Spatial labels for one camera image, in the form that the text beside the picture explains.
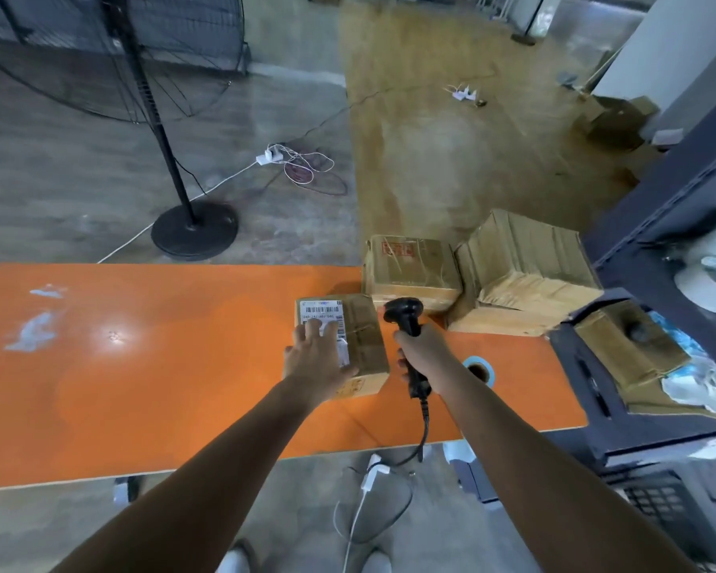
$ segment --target red stamp on box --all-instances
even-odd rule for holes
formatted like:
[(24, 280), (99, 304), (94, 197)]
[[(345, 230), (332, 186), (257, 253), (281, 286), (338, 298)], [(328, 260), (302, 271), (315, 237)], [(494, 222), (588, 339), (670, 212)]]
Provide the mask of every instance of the red stamp on box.
[(394, 255), (396, 257), (413, 257), (414, 245), (411, 243), (382, 241), (382, 252), (384, 255)]

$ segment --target hand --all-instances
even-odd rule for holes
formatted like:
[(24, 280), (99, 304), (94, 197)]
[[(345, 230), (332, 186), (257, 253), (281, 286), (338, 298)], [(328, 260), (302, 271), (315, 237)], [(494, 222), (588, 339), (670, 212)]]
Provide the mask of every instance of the hand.
[(297, 394), (305, 396), (311, 408), (330, 399), (340, 386), (358, 373), (356, 366), (340, 368), (337, 356), (336, 322), (329, 322), (320, 335), (321, 321), (309, 319), (295, 327), (293, 346), (284, 350), (285, 382), (293, 385)]
[[(448, 379), (455, 375), (451, 372), (459, 371), (459, 368), (462, 368), (457, 358), (448, 349), (443, 336), (432, 325), (421, 326), (421, 333), (417, 337), (411, 337), (404, 331), (395, 332), (393, 337), (401, 347), (398, 350), (401, 367), (406, 368), (408, 364), (411, 364), (427, 377), (432, 390), (439, 394)], [(404, 374), (403, 377), (405, 380), (409, 379), (407, 374)]]

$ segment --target crumpled plastic wrap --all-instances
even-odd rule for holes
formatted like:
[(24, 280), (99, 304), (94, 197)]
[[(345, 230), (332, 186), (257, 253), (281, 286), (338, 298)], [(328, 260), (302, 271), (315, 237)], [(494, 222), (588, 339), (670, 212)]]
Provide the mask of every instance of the crumpled plastic wrap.
[(681, 366), (661, 380), (663, 392), (679, 404), (702, 406), (716, 414), (716, 362), (702, 346), (657, 312), (650, 317), (690, 356)]

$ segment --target person's left hand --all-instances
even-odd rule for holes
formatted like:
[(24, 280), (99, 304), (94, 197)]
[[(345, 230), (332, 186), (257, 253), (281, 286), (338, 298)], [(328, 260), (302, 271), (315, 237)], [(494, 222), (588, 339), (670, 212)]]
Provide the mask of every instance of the person's left hand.
[(337, 356), (336, 322), (329, 322), (320, 335), (321, 320), (309, 319), (295, 327), (293, 346), (284, 350), (283, 379), (307, 397), (307, 404), (315, 408), (337, 393), (340, 386), (358, 373), (353, 365), (340, 368)]

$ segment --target pedestal fan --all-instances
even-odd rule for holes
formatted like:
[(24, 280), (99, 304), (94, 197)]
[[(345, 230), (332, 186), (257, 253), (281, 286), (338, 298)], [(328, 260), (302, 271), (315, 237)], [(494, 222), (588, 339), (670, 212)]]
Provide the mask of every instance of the pedestal fan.
[[(174, 259), (221, 253), (238, 220), (226, 205), (189, 200), (161, 111), (197, 114), (248, 62), (241, 0), (0, 0), (1, 71), (76, 110), (150, 126), (180, 201), (151, 238)], [(217, 84), (208, 92), (204, 80)]]

